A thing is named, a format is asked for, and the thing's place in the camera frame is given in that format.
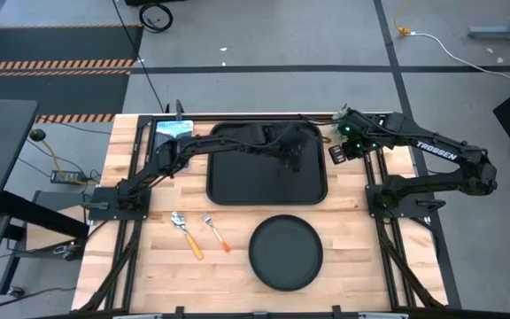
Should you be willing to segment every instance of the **black plate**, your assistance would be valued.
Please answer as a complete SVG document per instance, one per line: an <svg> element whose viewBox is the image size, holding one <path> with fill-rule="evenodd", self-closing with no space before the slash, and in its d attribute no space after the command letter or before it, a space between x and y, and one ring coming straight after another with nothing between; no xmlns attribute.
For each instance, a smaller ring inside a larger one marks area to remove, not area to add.
<svg viewBox="0 0 510 319"><path fill-rule="evenodd" d="M322 266L322 244L310 224L292 215L262 222L249 243L249 261L263 283L293 292L311 283Z"/></svg>
<svg viewBox="0 0 510 319"><path fill-rule="evenodd" d="M252 121L222 122L212 134L231 135ZM316 136L308 140L302 151L301 170L293 172L278 159L247 154L221 152L208 157L206 193L219 205L315 205L328 194L324 148L320 130L311 124L306 134ZM245 142L253 143L248 136Z"/></svg>

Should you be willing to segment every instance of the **round black plate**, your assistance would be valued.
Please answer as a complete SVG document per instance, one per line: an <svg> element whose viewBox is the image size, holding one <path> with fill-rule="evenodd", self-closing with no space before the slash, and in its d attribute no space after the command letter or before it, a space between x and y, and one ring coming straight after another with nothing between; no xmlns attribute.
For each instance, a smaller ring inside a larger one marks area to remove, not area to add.
<svg viewBox="0 0 510 319"><path fill-rule="evenodd" d="M249 243L249 261L263 283L292 292L311 283L322 266L322 244L308 222L276 215L262 222Z"/></svg>

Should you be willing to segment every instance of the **white cable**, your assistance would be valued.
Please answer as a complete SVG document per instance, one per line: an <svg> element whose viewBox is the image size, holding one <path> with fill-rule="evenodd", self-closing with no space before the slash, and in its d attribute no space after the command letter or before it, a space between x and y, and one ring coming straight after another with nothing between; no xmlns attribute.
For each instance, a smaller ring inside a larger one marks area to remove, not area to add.
<svg viewBox="0 0 510 319"><path fill-rule="evenodd" d="M509 79L509 80L510 80L510 76L509 76L509 75L507 75L507 74L502 74L502 73L500 73L500 72L488 71L488 70L485 70L485 69L483 69L483 68L481 68L481 67L479 67L479 66L473 65L473 64L471 64L471 63L469 63L469 62L467 62L467 61L465 61L465 60L462 60L461 58L455 57L453 54L451 54L451 53L450 53L450 52L449 52L449 51L448 51L448 50L444 47L444 45L440 42L440 40L438 40L438 38L436 38L436 37L435 37L435 36L433 36L433 35L428 35L428 34L419 34L419 33L411 32L411 33L410 33L409 35L407 35L407 36L410 36L410 35L412 35L412 36L415 36L415 35L419 35L419 36L426 36L426 37L428 37L428 38L430 38L430 39L432 39L432 40L434 40L434 41L438 42L438 44L440 44L440 46L442 47L442 50L444 50L444 52L446 52L446 54L447 54L448 56L450 56L450 58L453 58L453 59L455 59L456 61L461 62L461 63L463 63L463 64L465 64L465 65L467 65L467 66L471 66L471 67L473 67L473 68L475 68L475 69L477 69L477 70L479 70L479 71L481 71L481 72L485 72L485 73L487 73L487 74L500 75L500 76L503 76L504 78L507 78L507 79Z"/></svg>

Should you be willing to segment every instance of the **orange and black striped tape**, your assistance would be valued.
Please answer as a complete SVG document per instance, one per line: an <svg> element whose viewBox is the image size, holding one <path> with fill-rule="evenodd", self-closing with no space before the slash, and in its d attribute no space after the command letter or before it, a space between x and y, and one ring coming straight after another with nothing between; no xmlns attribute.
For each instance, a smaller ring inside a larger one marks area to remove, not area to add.
<svg viewBox="0 0 510 319"><path fill-rule="evenodd" d="M142 27L140 23L125 25L126 27ZM65 25L65 26L0 26L2 28L75 28L75 27L123 27L121 24L103 24L103 25Z"/></svg>
<svg viewBox="0 0 510 319"><path fill-rule="evenodd" d="M132 58L55 60L55 61L0 61L0 70L30 70L84 67L129 67L135 61Z"/></svg>
<svg viewBox="0 0 510 319"><path fill-rule="evenodd" d="M0 72L0 76L52 76L52 75L92 75L92 74L131 74L131 72L128 70Z"/></svg>
<svg viewBox="0 0 510 319"><path fill-rule="evenodd" d="M109 123L115 114L58 114L37 115L35 123Z"/></svg>

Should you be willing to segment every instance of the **black rectangular tray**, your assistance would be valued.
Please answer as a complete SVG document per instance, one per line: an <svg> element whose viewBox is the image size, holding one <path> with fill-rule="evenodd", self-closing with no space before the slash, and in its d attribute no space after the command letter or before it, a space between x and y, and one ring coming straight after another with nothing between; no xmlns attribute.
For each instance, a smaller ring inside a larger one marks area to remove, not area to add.
<svg viewBox="0 0 510 319"><path fill-rule="evenodd" d="M212 134L233 134L252 121L222 122ZM219 205L315 205L328 194L328 177L320 130L305 124L308 140L302 166L295 173L278 159L242 152L222 152L208 158L206 192Z"/></svg>

